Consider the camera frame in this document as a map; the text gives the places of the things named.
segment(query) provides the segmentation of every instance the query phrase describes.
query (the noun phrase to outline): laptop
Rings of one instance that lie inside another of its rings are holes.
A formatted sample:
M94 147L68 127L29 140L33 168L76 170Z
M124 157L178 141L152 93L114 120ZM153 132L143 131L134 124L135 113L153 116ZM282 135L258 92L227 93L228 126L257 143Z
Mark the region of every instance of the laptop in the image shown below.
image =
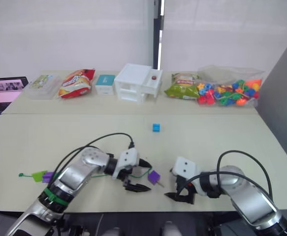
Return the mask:
M0 114L13 102L28 84L27 78L0 78Z

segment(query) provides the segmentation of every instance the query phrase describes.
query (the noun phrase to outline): teal box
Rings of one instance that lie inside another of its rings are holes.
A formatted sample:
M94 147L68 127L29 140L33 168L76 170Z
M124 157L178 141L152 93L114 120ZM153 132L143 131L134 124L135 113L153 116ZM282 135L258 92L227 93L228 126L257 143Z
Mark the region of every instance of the teal box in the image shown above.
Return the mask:
M112 86L114 83L115 75L100 75L96 85Z

